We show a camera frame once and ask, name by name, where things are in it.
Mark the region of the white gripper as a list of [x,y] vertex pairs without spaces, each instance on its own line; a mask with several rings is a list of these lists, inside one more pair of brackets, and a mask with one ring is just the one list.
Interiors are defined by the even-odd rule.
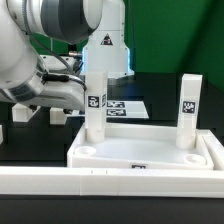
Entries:
[[7,95],[4,91],[0,91],[0,102],[84,111],[84,93],[84,87],[74,81],[66,83],[48,82],[44,90],[36,96],[33,92],[29,92],[28,95],[19,95],[15,98],[12,95]]

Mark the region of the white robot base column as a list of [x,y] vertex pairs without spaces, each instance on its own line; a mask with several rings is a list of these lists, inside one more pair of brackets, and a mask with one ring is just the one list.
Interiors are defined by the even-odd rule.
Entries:
[[125,3],[123,0],[104,0],[99,27],[82,49],[82,75],[107,71],[109,79],[134,74],[130,66],[130,50],[124,41]]

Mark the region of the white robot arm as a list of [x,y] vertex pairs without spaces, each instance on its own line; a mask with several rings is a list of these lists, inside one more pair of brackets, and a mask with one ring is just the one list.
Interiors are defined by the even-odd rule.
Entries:
[[84,108],[86,85],[68,67],[52,73],[32,46],[38,34],[77,44],[99,26],[103,0],[0,0],[0,102]]

